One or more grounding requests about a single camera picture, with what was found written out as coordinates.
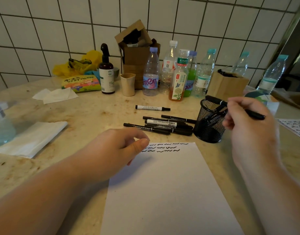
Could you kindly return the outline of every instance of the paper cup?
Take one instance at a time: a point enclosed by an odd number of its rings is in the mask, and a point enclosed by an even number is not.
[[[135,95],[135,77],[136,74],[124,73],[121,74],[122,94],[124,96]]]

